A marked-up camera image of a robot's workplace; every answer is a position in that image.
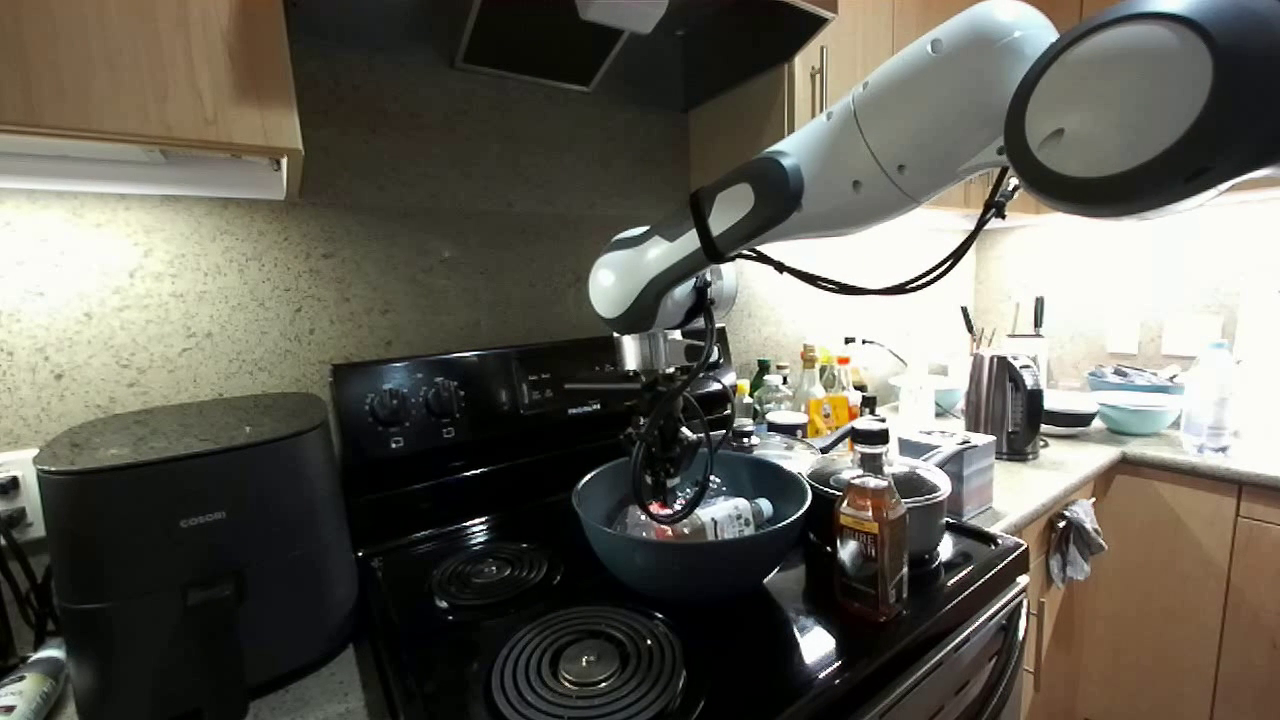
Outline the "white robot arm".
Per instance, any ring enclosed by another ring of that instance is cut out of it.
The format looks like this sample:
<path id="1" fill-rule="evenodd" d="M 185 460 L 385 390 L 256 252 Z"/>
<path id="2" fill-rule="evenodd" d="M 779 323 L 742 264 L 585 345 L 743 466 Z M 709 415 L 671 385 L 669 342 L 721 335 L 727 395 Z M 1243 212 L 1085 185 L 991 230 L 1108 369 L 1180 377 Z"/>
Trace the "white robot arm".
<path id="1" fill-rule="evenodd" d="M 697 190 L 685 225 L 614 238 L 589 306 L 620 335 L 716 323 L 748 247 L 896 222 L 985 170 L 1071 215 L 1201 202 L 1280 165 L 1276 78 L 1280 0 L 1112 0 L 1075 29 L 972 0 Z"/>

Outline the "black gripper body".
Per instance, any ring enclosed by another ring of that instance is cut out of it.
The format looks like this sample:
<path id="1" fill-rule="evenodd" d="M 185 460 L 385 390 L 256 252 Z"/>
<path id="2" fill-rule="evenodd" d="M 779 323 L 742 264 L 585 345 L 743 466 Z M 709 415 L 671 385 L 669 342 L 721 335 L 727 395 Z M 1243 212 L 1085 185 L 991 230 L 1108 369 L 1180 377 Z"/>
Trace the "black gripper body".
<path id="1" fill-rule="evenodd" d="M 628 332 L 620 358 L 640 377 L 628 425 L 634 499 L 649 520 L 680 525 L 709 497 L 709 480 L 689 480 L 689 467 L 733 420 L 721 332 Z"/>

